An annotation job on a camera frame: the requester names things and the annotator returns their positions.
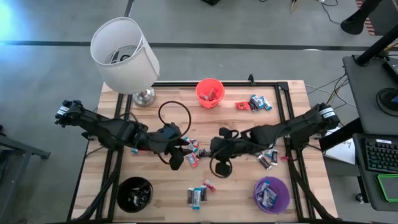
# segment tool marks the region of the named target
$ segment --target concrete floor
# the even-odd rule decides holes
[[[215,7],[199,0],[136,0],[131,17],[149,42],[370,46],[379,37],[366,30],[348,35],[329,22],[321,5],[291,0],[222,0]],[[342,21],[355,10],[354,0],[328,8]],[[123,16],[127,0],[6,0],[10,17],[0,21],[0,40],[90,41],[106,21]],[[342,57],[361,52],[248,49],[154,49],[161,64],[160,80],[305,80],[321,86],[344,74]],[[18,192],[12,220],[29,223],[62,222],[66,219],[87,142],[79,128],[54,125],[54,114],[64,99],[79,99],[94,109],[102,80],[89,47],[0,45],[0,123],[11,138],[51,151],[48,161],[32,159]],[[323,88],[333,91],[333,85]],[[349,86],[339,93],[354,103]],[[327,93],[309,95],[312,105],[324,102]],[[339,100],[333,106],[342,104]],[[358,117],[346,105],[337,109],[343,123]],[[377,212],[353,200],[359,192],[354,177],[330,172],[339,217],[351,221],[394,223],[398,213]]]

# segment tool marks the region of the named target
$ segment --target wooden tabletop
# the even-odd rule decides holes
[[[301,80],[287,81],[290,96],[296,116],[310,109],[304,82]],[[190,138],[199,141],[200,149],[208,149],[210,140],[218,135],[220,127],[245,130],[256,125],[277,124],[280,122],[278,107],[273,87],[226,87],[223,101],[211,110],[200,106],[195,96],[194,87],[159,87],[155,88],[157,99],[149,108],[138,108],[132,105],[133,112],[139,122],[146,124],[149,131],[156,131],[162,127],[157,117],[159,106],[169,100],[177,100],[185,104],[192,114],[192,126],[187,134]],[[235,102],[247,101],[250,95],[266,96],[273,106],[271,111],[262,110],[258,113],[251,111],[238,111]],[[98,105],[98,113],[112,118],[116,107],[118,94],[104,85]],[[284,102],[285,117],[287,107]],[[188,116],[179,105],[167,105],[162,110],[162,118],[166,122],[174,122],[181,131],[188,126]],[[318,141],[311,140],[318,146]],[[99,147],[98,142],[91,142],[88,152]],[[276,144],[279,157],[285,154],[282,138]],[[337,217],[335,203],[331,194],[330,184],[320,151],[306,148],[303,151],[310,188],[326,210]],[[103,176],[106,150],[98,151],[86,158],[81,174],[72,218],[81,215],[98,193]],[[131,154],[131,149],[125,147],[123,164],[119,183],[130,177],[143,177],[153,185],[154,194],[151,203],[138,213],[126,213],[118,206],[114,211],[114,222],[292,222],[297,221],[292,184],[287,163],[279,159],[277,166],[265,170],[253,156],[241,156],[232,159],[233,173],[227,179],[213,176],[209,169],[209,158],[199,161],[195,168],[190,167],[187,160],[177,171],[160,162],[152,153],[139,155]],[[264,176],[274,176],[282,180],[290,192],[288,209],[279,214],[271,215],[260,211],[253,200],[254,184]],[[210,177],[215,183],[217,191],[208,192],[208,201],[201,204],[199,211],[193,211],[187,205],[187,189],[199,187],[203,181]],[[104,206],[104,215],[108,211],[108,192]],[[300,190],[302,207],[307,214],[305,200]]]

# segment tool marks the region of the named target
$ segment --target lamp base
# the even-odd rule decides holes
[[[137,106],[147,107],[155,103],[156,93],[153,88],[148,88],[139,93],[133,93],[132,99],[134,100]]]

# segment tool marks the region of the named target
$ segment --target black keyboard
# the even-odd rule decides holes
[[[365,139],[368,169],[398,173],[398,142],[383,139]]]

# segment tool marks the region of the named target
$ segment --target paper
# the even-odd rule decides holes
[[[329,135],[339,129],[339,127],[331,129],[326,135]],[[327,150],[325,156],[355,165],[355,145],[353,139],[351,138]]]

